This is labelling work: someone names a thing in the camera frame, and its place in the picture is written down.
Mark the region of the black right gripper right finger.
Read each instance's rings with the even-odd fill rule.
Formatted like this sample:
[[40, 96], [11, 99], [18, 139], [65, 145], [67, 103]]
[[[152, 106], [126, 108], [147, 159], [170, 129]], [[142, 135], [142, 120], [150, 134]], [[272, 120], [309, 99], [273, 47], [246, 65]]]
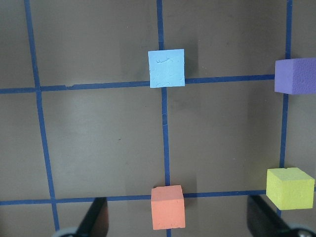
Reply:
[[291, 229], [261, 196], [247, 198], [247, 227], [253, 237], [295, 237]]

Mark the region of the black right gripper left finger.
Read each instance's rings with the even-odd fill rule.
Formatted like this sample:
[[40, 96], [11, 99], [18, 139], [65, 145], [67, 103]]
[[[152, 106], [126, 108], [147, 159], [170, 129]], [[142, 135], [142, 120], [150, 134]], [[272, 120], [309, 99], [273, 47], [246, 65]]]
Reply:
[[79, 225], [78, 237], [106, 237], [109, 231], [109, 213], [106, 197], [96, 197]]

